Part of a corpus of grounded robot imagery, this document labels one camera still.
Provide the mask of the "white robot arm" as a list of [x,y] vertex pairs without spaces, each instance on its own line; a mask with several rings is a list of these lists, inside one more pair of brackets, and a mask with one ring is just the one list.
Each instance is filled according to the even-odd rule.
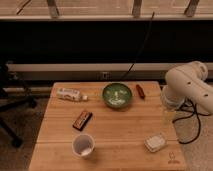
[[167,110],[175,110],[188,98],[213,114],[213,87],[205,82],[207,76],[208,68],[200,61],[168,70],[160,95],[162,104]]

